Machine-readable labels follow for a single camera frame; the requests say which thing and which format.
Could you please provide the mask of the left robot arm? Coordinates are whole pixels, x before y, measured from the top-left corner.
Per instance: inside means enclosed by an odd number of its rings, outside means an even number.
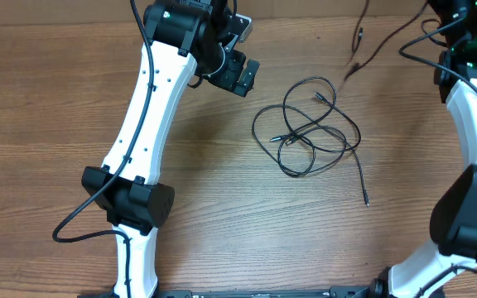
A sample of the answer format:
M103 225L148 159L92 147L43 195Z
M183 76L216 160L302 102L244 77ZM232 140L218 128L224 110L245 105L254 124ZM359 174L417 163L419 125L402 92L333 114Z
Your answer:
M86 167L81 180L116 238L118 278L108 297L157 296L157 232L175 196L159 181L161 160L182 94L197 78L244 97L259 68L234 48L253 21L226 1L155 1L141 23L141 64L123 125L101 166Z

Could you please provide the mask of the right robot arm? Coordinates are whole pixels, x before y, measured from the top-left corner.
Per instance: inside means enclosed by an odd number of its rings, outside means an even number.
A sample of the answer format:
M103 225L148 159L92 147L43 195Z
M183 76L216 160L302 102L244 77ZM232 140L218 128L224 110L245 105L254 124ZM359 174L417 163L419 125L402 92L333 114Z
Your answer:
M463 272L477 274L477 1L428 1L444 36L434 82L453 117L464 171L436 203L430 238L404 262L385 269L357 297L442 297Z

